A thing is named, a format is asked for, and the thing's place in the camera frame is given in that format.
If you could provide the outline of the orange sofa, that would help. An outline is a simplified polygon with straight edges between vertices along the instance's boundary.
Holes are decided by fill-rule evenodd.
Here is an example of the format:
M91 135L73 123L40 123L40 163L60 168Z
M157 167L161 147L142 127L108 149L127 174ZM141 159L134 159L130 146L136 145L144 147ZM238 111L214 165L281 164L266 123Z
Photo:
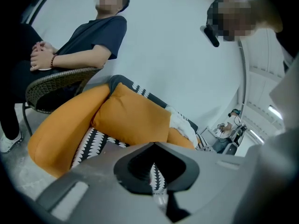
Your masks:
M28 142L28 153L33 162L54 177L67 173L72 168L74 155L83 137L89 128L93 128L93 117L113 92L108 81L77 95L57 108L38 127ZM197 133L197 126L190 120L188 122L198 140L195 150L211 152L213 148Z

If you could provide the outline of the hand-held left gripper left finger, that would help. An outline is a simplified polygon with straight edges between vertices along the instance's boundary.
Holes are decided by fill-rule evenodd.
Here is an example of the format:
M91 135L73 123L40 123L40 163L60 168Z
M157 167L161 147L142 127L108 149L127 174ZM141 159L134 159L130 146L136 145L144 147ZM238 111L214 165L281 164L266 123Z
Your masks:
M141 156L146 148L107 145L56 179L37 203L59 224L168 224L154 162Z

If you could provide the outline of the white fluffy blanket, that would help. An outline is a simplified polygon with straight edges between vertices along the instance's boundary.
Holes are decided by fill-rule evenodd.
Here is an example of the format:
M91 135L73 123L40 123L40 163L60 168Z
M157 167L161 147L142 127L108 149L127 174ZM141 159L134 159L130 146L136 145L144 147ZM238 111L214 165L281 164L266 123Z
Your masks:
M195 131L191 127L188 120L184 119L184 117L170 105L167 105L165 110L171 114L169 127L176 129L182 136L187 138L194 147L196 147L198 140Z

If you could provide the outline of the dark wicker chair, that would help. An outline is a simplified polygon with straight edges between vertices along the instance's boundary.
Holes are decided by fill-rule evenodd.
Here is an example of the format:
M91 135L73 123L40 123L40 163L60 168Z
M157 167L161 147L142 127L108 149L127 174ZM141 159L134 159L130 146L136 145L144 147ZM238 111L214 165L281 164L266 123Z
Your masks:
M22 114L29 135L33 133L26 116L27 109L44 114L52 113L82 93L88 81L99 71L99 68L68 70L32 82L26 89L26 102L22 104Z

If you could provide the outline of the ceiling tube light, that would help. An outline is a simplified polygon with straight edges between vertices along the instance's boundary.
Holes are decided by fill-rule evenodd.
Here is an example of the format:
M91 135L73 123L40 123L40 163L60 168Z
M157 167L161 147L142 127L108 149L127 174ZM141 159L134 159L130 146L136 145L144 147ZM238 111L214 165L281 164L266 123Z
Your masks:
M283 119L281 113L280 113L275 107L273 107L272 105L270 105L270 106L268 107L268 110L269 110L271 113L273 113L274 115L276 115L279 119Z
M249 131L254 137L256 137L259 140L263 140L262 136L260 136L257 132L255 132L254 130L250 129Z

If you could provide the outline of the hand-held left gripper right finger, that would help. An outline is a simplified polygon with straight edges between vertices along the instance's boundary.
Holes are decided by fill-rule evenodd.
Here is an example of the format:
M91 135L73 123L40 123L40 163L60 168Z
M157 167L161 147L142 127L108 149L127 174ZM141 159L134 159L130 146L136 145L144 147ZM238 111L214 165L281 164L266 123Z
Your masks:
M236 224L243 158L154 143L154 164L166 183L154 224Z

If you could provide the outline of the black white striped sofa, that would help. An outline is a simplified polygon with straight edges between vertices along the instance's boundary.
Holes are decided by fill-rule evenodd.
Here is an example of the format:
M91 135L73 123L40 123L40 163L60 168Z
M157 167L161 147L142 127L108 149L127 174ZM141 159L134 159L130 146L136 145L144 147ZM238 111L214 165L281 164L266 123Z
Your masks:
M132 89L134 92L141 94L142 96L150 99L157 105L165 108L167 104L159 99L158 97L154 96L150 92L148 92L146 89L143 89L141 86L137 85L136 83L132 82L131 80L125 78L122 75L115 75L110 78L109 80L109 88L111 91L113 91L118 83L122 83L126 85L128 88ZM114 139L112 137L109 137L106 134L103 134L94 128L89 128L86 132L85 136L83 137L79 147L77 148L77 151L74 155L73 162L71 167L77 166L82 161L91 158L93 156L99 155L104 146L111 142L113 144L118 145L119 147L128 147L128 144L123 143L117 139ZM166 190L166 181L164 177L162 176L161 172L158 170L157 166L153 164L150 170L150 185L153 190L153 194L158 195L162 194Z

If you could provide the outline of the black backpack unit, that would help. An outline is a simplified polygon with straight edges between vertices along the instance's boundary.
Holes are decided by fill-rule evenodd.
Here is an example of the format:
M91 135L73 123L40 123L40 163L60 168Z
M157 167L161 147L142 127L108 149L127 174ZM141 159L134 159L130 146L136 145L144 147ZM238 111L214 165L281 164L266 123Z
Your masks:
M240 128L238 129L237 133L236 133L236 137L234 138L234 143L239 147L241 144L241 141L243 139L244 133L246 132L247 127L246 125L242 125L240 126Z

